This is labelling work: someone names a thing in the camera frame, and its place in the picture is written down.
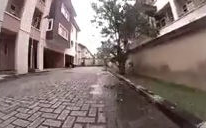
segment roof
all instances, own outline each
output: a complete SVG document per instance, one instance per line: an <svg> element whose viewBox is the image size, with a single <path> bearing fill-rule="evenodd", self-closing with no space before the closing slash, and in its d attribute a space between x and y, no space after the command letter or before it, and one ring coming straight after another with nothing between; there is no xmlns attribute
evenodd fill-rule
<svg viewBox="0 0 206 128"><path fill-rule="evenodd" d="M79 45L80 47L84 48L84 49L87 49L87 51L91 54L91 56L94 57L94 55L90 52L90 50L89 50L85 45L83 45L83 44L81 44L81 43L79 43L78 45Z"/></svg>

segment sky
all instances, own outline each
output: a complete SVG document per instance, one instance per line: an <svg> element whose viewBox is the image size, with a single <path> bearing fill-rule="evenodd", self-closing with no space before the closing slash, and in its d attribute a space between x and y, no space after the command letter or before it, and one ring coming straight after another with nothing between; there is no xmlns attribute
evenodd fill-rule
<svg viewBox="0 0 206 128"><path fill-rule="evenodd" d="M77 13L75 19L81 29L78 34L78 43L84 44L94 54L97 53L97 48L101 46L102 38L95 24L90 22L94 15L91 8L92 1L96 0L72 0L72 3Z"/></svg>

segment wet pavement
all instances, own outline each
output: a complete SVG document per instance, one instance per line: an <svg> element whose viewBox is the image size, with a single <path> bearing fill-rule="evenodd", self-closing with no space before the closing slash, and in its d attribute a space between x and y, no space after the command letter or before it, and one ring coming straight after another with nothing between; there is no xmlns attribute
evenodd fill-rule
<svg viewBox="0 0 206 128"><path fill-rule="evenodd" d="M177 128L100 67L29 75L0 83L0 128Z"/></svg>

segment building facade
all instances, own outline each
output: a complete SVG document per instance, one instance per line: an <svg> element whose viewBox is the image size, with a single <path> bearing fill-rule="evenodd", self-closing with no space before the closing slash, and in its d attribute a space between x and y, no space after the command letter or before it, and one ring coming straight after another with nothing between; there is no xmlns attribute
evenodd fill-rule
<svg viewBox="0 0 206 128"><path fill-rule="evenodd" d="M0 0L0 73L43 69L50 5L51 0Z"/></svg>
<svg viewBox="0 0 206 128"><path fill-rule="evenodd" d="M206 90L206 0L151 0L157 38L130 47L129 72Z"/></svg>
<svg viewBox="0 0 206 128"><path fill-rule="evenodd" d="M83 44L78 44L77 48L78 66L94 65L94 55Z"/></svg>
<svg viewBox="0 0 206 128"><path fill-rule="evenodd" d="M74 63L75 16L70 0L0 0L0 74Z"/></svg>
<svg viewBox="0 0 206 128"><path fill-rule="evenodd" d="M44 48L44 68L63 68L75 62L77 34L80 31L71 0L54 0Z"/></svg>

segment curb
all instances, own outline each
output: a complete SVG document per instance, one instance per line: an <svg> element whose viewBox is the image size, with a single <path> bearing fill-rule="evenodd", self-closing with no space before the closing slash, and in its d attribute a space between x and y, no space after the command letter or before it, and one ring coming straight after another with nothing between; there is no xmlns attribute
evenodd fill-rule
<svg viewBox="0 0 206 128"><path fill-rule="evenodd" d="M40 72L30 72L30 73L26 73L26 74L10 75L10 76L0 78L0 82L20 78L20 77L23 77L23 76L29 76L29 75L33 75L33 74L42 74L42 73L47 73L47 72L50 72L50 71L40 71Z"/></svg>
<svg viewBox="0 0 206 128"><path fill-rule="evenodd" d="M144 96L147 100L152 102L160 111L162 111L167 117L169 117L174 123L176 123L181 128L206 128L206 122L196 117L189 112L178 108L175 104L163 99L162 97L155 95L150 90L142 87L141 85L136 85L129 79L122 75L119 75L110 69L108 71L117 77L119 80L128 84L137 93Z"/></svg>

